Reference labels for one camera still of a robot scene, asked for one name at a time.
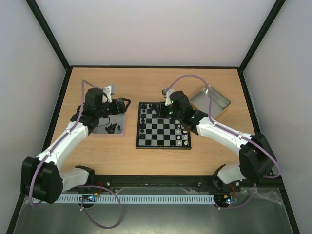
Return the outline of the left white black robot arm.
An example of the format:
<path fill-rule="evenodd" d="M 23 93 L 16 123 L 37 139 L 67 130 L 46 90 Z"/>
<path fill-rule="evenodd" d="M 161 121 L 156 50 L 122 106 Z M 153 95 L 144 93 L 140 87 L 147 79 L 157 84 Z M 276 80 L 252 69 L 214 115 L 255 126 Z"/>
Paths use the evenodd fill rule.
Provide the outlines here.
<path fill-rule="evenodd" d="M 90 88 L 82 93 L 81 105 L 71 117 L 63 133 L 36 157 L 27 157 L 21 167 L 21 193 L 30 200 L 49 204 L 76 186 L 91 182 L 94 170 L 85 166 L 61 173 L 60 169 L 71 152 L 98 126 L 100 119 L 124 114 L 131 101 L 112 98 L 111 86 Z"/>

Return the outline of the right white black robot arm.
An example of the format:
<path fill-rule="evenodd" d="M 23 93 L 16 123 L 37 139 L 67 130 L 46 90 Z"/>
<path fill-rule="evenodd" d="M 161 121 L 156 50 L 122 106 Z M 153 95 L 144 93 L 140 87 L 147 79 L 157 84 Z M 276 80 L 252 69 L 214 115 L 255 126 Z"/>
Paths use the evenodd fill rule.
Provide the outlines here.
<path fill-rule="evenodd" d="M 238 155 L 237 164 L 224 164 L 214 172 L 216 190 L 223 191 L 239 180 L 259 183 L 270 178 L 268 173 L 277 166 L 277 161 L 262 133 L 250 135 L 217 122 L 209 114 L 194 108 L 182 91 L 170 89 L 165 97 L 165 102 L 151 105 L 159 118 L 176 120 L 186 131 L 210 138 Z"/>

